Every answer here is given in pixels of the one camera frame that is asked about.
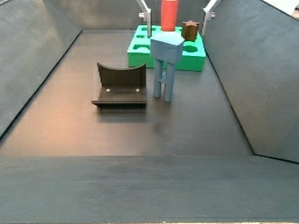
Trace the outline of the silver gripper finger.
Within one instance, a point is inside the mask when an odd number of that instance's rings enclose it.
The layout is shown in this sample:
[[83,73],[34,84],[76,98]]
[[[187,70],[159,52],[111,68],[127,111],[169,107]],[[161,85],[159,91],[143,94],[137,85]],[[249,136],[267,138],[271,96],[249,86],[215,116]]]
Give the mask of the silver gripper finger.
[[145,0],[136,0],[137,5],[141,9],[139,17],[145,21],[147,24],[147,37],[152,36],[152,11],[145,4]]
[[203,24],[200,29],[200,35],[205,34],[207,25],[211,19],[215,17],[215,10],[217,8],[217,5],[220,4],[221,0],[209,0],[207,6],[203,8],[204,17],[203,17]]

